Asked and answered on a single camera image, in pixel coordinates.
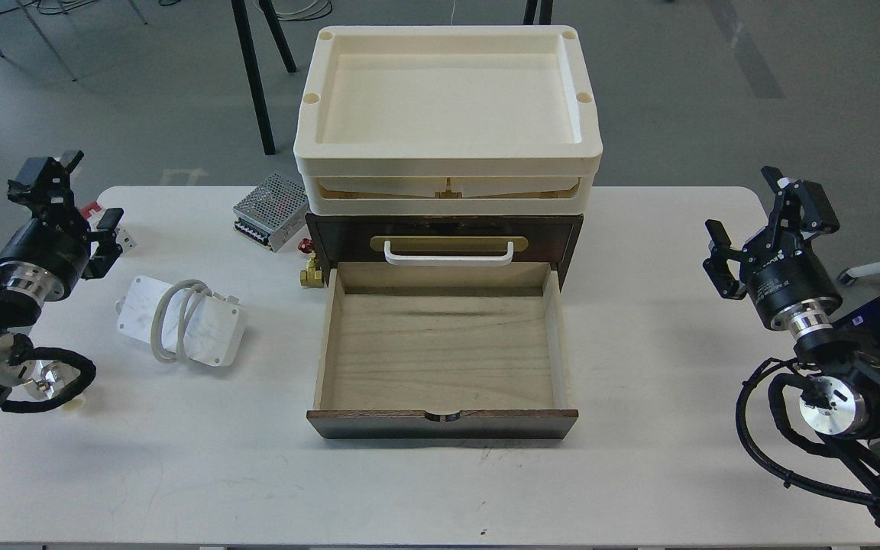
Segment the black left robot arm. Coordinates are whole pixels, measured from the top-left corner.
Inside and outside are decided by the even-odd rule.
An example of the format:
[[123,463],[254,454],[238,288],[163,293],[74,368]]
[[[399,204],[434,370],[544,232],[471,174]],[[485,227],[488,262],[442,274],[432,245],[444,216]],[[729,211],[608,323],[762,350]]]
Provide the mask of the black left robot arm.
[[[31,157],[9,181],[11,202],[31,210],[0,253],[0,412],[45,413],[70,403],[95,379],[95,365],[63,348],[35,347],[18,328],[33,325],[46,302],[66,299],[80,280],[105,277],[122,254],[118,243],[120,208],[107,210],[92,228],[76,207],[71,174],[82,150],[62,157]],[[13,401],[11,390],[34,380],[39,360],[73,369],[76,376],[45,400]]]

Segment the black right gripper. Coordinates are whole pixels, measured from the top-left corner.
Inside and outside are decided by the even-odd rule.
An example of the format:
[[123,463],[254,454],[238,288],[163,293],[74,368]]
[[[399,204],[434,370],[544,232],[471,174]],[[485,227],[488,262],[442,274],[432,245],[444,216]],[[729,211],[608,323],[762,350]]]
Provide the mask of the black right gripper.
[[[764,166],[761,174],[775,193],[767,232],[745,241],[743,253],[733,250],[719,220],[707,219],[710,255],[703,268],[724,299],[748,296],[764,327],[778,331],[780,312],[793,304],[816,300],[830,314],[844,302],[811,250],[815,237],[837,232],[840,222],[820,184],[790,179],[776,167]],[[741,264],[738,279],[730,270],[730,260]]]

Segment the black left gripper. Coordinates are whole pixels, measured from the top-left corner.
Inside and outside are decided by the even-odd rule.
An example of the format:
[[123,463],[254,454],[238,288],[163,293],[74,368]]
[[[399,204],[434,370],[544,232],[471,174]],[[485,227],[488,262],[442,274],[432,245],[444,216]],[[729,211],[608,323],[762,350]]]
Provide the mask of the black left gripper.
[[[59,302],[70,295],[84,268],[86,279],[104,278],[122,254],[118,223],[123,209],[105,209],[88,233],[89,224],[76,207],[70,177],[83,157],[83,150],[67,150],[60,159],[31,157],[8,181],[9,201],[30,209],[34,218],[0,253],[0,281],[7,291],[38,303]],[[87,233],[97,243],[90,258]]]

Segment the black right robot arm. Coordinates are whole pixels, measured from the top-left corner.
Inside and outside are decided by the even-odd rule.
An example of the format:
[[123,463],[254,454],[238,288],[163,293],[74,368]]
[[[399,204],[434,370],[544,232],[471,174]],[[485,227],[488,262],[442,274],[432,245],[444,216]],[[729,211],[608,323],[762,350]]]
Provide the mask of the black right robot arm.
[[[738,438],[786,487],[863,505],[880,528],[880,297],[831,319],[843,300],[811,248],[814,238],[840,226],[827,194],[775,167],[763,167],[762,176],[775,201],[767,224],[742,247],[733,247],[718,220],[705,223],[711,241],[703,267],[717,292],[749,297],[765,328],[789,331],[795,341],[792,359],[769,358],[743,383]],[[755,444],[746,407],[762,382],[779,434],[810,455],[842,462],[864,490],[801,476]]]

